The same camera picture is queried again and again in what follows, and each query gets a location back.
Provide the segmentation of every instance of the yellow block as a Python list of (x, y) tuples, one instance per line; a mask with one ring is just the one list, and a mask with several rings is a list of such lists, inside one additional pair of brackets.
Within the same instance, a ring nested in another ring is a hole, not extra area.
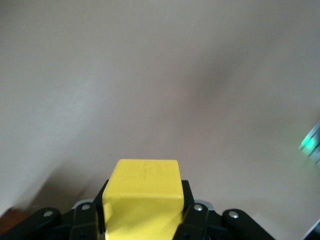
[(184, 193), (176, 160), (120, 160), (102, 195), (109, 240), (172, 240)]

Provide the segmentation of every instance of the green light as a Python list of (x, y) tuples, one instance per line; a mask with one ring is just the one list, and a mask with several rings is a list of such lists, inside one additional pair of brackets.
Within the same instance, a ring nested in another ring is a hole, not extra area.
[(305, 154), (309, 155), (312, 153), (312, 151), (315, 149), (317, 145), (318, 143), (315, 139), (306, 136), (301, 142), (300, 148)]

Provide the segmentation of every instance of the white wall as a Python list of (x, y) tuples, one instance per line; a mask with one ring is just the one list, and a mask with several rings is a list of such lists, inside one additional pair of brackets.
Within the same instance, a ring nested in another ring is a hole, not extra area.
[(121, 158), (277, 239), (320, 218), (318, 1), (2, 0), (0, 213), (93, 197)]

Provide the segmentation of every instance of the led light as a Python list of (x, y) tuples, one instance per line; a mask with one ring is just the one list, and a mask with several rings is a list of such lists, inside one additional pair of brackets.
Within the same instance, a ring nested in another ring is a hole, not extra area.
[(308, 135), (303, 139), (300, 145), (301, 151), (309, 158), (320, 162), (320, 122), (318, 122)]

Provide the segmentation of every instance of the metal bolt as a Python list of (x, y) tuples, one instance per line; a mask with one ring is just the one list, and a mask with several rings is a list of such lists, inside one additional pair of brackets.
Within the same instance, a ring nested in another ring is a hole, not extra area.
[(237, 219), (239, 217), (238, 213), (236, 213), (235, 211), (230, 211), (229, 216), (233, 219)]
[(90, 205), (86, 204), (86, 205), (83, 205), (81, 207), (82, 210), (88, 210), (90, 208)]
[(203, 210), (202, 206), (200, 204), (194, 205), (194, 210), (201, 212)]
[(44, 216), (44, 217), (50, 217), (52, 214), (54, 214), (53, 211), (46, 211), (46, 212), (43, 214), (43, 216)]

